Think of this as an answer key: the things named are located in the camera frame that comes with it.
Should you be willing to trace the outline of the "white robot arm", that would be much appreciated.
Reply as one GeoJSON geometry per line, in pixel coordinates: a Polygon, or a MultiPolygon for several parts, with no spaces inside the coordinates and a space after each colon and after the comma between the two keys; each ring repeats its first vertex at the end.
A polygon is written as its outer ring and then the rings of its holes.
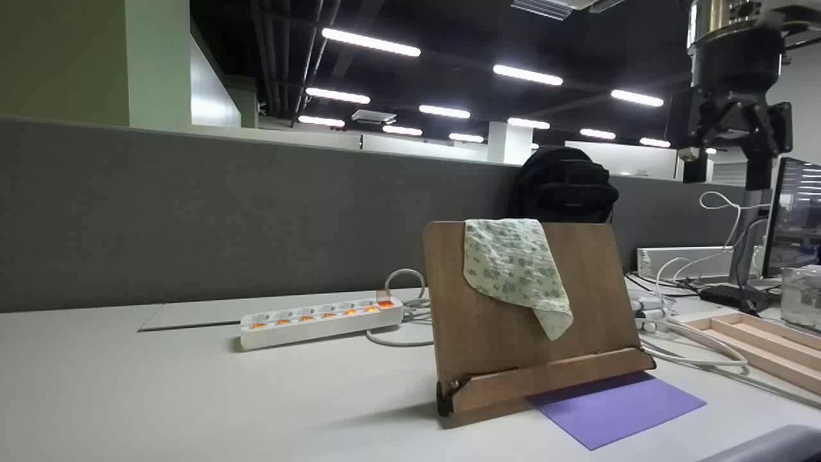
{"type": "Polygon", "coordinates": [[[782,31],[761,0],[691,0],[686,46],[691,80],[672,97],[672,145],[692,158],[709,145],[738,145],[747,189],[768,189],[775,156],[792,148],[792,108],[768,102],[782,68],[782,31]]]}

